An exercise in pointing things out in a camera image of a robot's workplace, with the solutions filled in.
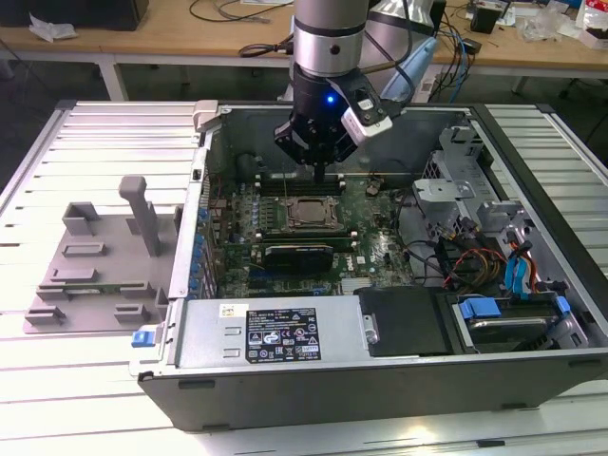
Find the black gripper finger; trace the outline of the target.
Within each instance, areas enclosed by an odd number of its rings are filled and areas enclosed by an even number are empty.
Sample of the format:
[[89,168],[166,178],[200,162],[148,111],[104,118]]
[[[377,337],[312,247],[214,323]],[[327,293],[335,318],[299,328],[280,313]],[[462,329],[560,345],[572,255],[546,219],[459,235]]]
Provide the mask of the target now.
[[343,162],[357,148],[353,140],[339,140],[336,144],[328,146],[323,151],[320,162],[320,181],[325,179],[326,169],[335,162]]
[[304,142],[294,131],[293,125],[286,122],[274,130],[275,144],[296,164],[313,168],[313,180],[321,182],[321,162],[319,150]]

